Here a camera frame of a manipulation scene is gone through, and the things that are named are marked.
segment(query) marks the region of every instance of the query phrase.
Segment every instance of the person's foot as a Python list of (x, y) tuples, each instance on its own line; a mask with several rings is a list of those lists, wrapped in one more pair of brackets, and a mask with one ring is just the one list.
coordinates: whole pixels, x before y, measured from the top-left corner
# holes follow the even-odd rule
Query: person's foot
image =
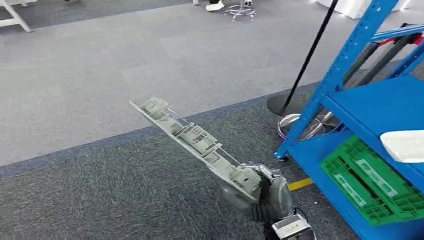
[(208, 11), (208, 12), (218, 11), (218, 10), (223, 9), (224, 7), (225, 7), (225, 5), (224, 5), (223, 1), (221, 0), (216, 4), (206, 5), (206, 11)]

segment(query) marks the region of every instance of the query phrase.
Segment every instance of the metal stool base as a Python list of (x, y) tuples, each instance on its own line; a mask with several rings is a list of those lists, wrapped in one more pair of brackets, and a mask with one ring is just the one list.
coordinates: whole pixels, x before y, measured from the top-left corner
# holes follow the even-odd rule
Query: metal stool base
[(233, 5), (230, 6), (225, 12), (224, 16), (232, 15), (231, 22), (236, 22), (237, 16), (250, 16), (250, 21), (255, 21), (256, 10), (247, 5)]

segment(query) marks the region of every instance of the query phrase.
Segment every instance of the robotic hand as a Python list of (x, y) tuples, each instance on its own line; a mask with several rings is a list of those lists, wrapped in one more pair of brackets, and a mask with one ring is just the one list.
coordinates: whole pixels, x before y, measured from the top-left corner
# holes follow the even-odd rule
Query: robotic hand
[(259, 201), (248, 200), (237, 189), (224, 183), (222, 191), (225, 199), (255, 222), (271, 224), (291, 216), (294, 212), (292, 199), (287, 180), (281, 171), (254, 163), (244, 167), (254, 169), (261, 176)]

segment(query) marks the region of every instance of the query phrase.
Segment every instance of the blue shelf frame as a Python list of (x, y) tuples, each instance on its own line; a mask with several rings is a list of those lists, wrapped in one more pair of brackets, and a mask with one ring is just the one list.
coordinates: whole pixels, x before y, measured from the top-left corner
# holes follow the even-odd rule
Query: blue shelf frame
[[(424, 60), (424, 41), (400, 61), (393, 72), (386, 77), (387, 79), (338, 91), (338, 86), (342, 85), (344, 74), (369, 42), (424, 31), (424, 25), (413, 25), (376, 33), (397, 2), (398, 0), (373, 0), (371, 2), (304, 106), (299, 120), (295, 122), (285, 141), (274, 152), (278, 159), (290, 154), (362, 239), (414, 240), (424, 236), (424, 219), (370, 226), (318, 164), (349, 136), (355, 134), (420, 191), (424, 192), (424, 163), (396, 162), (380, 141), (380, 134), (384, 132), (424, 129), (424, 82), (409, 74), (417, 64)], [(346, 127), (296, 142), (320, 106), (332, 111)], [(413, 115), (401, 115), (405, 111), (413, 113)], [(390, 114), (395, 117), (394, 120), (390, 120), (392, 122), (379, 124), (378, 121), (385, 121), (382, 116)]]

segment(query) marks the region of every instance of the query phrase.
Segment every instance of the white table leg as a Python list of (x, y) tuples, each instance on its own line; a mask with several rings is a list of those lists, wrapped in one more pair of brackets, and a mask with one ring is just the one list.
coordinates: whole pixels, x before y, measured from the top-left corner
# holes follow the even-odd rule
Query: white table leg
[(30, 27), (28, 27), (27, 23), (22, 19), (22, 17), (15, 11), (15, 9), (9, 5), (6, 0), (2, 0), (2, 2), (6, 10), (10, 13), (10, 15), (12, 15), (14, 22), (21, 25), (25, 32), (31, 33), (32, 30)]

